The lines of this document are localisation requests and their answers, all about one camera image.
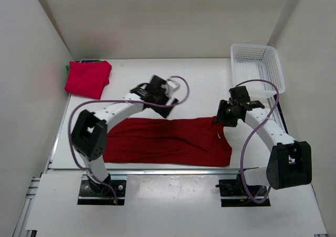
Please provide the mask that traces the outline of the dark red t shirt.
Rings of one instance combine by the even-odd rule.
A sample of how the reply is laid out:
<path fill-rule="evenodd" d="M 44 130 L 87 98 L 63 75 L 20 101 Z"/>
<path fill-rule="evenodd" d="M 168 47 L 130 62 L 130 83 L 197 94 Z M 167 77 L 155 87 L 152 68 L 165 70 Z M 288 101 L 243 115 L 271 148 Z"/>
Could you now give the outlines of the dark red t shirt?
<path fill-rule="evenodd" d="M 213 117 L 128 118 L 107 134 L 106 163 L 226 167 L 232 148 Z"/>

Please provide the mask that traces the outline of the green t shirt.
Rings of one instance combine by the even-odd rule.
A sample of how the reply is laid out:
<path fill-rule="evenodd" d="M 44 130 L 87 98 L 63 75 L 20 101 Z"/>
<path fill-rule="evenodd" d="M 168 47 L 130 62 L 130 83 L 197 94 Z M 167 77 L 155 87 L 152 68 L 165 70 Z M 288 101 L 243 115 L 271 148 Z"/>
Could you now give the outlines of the green t shirt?
<path fill-rule="evenodd" d="M 69 64 L 66 65 L 65 68 L 66 68 L 66 73 L 69 74 L 69 71 L 70 71 L 70 65 L 69 65 Z"/>

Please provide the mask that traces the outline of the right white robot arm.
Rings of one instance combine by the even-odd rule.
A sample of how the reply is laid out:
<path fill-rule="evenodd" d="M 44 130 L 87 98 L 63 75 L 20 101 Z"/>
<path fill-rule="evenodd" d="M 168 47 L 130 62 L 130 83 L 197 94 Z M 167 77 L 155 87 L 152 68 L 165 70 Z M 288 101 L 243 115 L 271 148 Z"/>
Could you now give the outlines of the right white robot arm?
<path fill-rule="evenodd" d="M 288 135 L 268 117 L 260 101 L 252 101 L 245 86 L 229 90 L 230 98 L 219 103 L 214 123 L 236 127 L 242 120 L 253 129 L 270 151 L 263 168 L 240 169 L 236 190 L 247 195 L 255 186 L 279 190 L 308 185 L 312 181 L 311 146 Z"/>

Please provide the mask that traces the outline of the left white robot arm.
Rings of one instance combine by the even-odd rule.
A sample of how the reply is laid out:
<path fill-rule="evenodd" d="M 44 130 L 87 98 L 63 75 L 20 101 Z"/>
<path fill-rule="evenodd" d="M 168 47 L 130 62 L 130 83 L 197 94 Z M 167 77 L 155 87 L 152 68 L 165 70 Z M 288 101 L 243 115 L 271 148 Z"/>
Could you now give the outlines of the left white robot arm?
<path fill-rule="evenodd" d="M 111 177 L 107 171 L 103 153 L 107 147 L 107 134 L 119 123 L 145 109 L 152 109 L 167 118 L 179 103 L 173 94 L 180 88 L 177 76 L 164 80 L 154 75 L 150 82 L 141 83 L 111 105 L 98 111 L 83 110 L 74 126 L 68 127 L 69 145 L 72 153 L 78 152 L 87 172 L 89 187 L 100 196 L 112 191 Z"/>

